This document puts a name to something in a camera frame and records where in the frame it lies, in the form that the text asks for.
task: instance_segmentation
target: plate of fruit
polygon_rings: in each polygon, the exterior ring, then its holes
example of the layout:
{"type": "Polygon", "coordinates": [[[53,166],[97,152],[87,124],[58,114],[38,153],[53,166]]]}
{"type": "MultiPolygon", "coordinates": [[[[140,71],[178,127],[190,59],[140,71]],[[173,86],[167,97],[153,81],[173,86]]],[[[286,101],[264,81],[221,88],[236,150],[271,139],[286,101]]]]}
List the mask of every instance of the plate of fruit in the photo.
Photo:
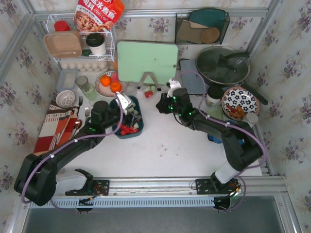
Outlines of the plate of fruit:
{"type": "Polygon", "coordinates": [[[102,96],[113,97],[117,91],[123,92],[128,83],[120,82],[116,71],[108,71],[99,76],[95,82],[96,91],[102,96]]]}
{"type": "Polygon", "coordinates": [[[258,115],[259,101],[249,91],[240,86],[235,86],[224,93],[222,108],[229,118],[241,121],[247,113],[258,115]]]}

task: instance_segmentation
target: wooden board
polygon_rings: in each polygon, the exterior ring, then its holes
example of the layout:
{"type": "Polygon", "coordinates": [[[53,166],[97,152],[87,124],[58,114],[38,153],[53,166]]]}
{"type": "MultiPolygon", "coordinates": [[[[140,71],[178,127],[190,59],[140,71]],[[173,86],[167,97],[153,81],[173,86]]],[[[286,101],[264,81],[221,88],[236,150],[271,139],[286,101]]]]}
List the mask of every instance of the wooden board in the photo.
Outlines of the wooden board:
{"type": "MultiPolygon", "coordinates": [[[[165,84],[176,73],[178,47],[160,43],[121,41],[118,43],[118,75],[123,82],[139,83],[144,72],[154,73],[165,84]]],[[[145,83],[154,83],[150,77],[145,83]]]]}

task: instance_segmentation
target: patterned plate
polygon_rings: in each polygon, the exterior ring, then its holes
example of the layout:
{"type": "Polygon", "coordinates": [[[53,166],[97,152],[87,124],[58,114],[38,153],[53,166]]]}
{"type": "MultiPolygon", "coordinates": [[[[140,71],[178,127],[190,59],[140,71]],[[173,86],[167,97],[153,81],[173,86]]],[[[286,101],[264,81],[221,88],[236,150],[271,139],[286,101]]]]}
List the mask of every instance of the patterned plate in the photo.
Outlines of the patterned plate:
{"type": "MultiPolygon", "coordinates": [[[[96,80],[96,82],[95,82],[95,89],[96,89],[96,91],[97,91],[99,94],[101,94],[102,96],[106,96],[106,97],[113,97],[113,96],[115,96],[115,93],[113,93],[113,92],[110,90],[110,86],[103,86],[103,85],[101,84],[101,77],[102,77],[103,75],[105,75],[105,74],[108,75],[108,76],[110,77],[111,74],[112,74],[113,72],[115,72],[115,71],[108,71],[108,72],[102,74],[101,76],[99,76],[99,77],[97,78],[97,80],[96,80]]],[[[128,83],[125,83],[125,82],[120,82],[120,83],[121,83],[121,85],[122,85],[122,91],[121,91],[121,92],[123,92],[123,91],[127,88],[128,83]]]]}
{"type": "Polygon", "coordinates": [[[222,107],[226,115],[234,120],[241,121],[242,119],[235,118],[230,116],[229,112],[231,110],[227,107],[230,105],[231,107],[237,108],[237,106],[241,106],[244,110],[245,114],[247,113],[256,113],[259,112],[259,101],[258,99],[253,96],[252,93],[245,90],[240,86],[236,86],[233,88],[228,89],[223,98],[222,98],[222,107]]]}

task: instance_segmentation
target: gray floor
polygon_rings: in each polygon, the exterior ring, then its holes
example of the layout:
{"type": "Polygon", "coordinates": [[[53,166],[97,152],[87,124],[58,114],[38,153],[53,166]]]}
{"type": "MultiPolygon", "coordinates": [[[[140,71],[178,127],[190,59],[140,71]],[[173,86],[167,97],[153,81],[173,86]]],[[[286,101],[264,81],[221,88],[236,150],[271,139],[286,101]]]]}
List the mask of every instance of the gray floor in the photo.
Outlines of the gray floor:
{"type": "Polygon", "coordinates": [[[31,209],[23,233],[283,233],[273,197],[246,198],[231,213],[208,207],[110,208],[88,215],[31,209]]]}

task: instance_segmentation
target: cutting board stand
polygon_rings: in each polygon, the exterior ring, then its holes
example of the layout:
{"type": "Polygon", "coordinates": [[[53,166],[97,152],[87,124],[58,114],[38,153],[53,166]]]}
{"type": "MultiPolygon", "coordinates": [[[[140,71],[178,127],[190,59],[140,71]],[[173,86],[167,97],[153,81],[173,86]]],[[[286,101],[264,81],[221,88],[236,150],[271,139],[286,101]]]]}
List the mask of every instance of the cutting board stand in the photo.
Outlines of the cutting board stand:
{"type": "Polygon", "coordinates": [[[139,81],[139,84],[138,84],[138,87],[137,89],[139,90],[143,85],[148,85],[150,86],[150,84],[148,83],[144,83],[145,79],[150,76],[150,78],[152,79],[152,81],[154,82],[155,84],[155,87],[157,88],[157,91],[161,91],[161,87],[159,85],[159,83],[157,82],[156,80],[156,77],[155,75],[153,74],[153,72],[144,72],[143,76],[141,77],[140,81],[139,81]]]}

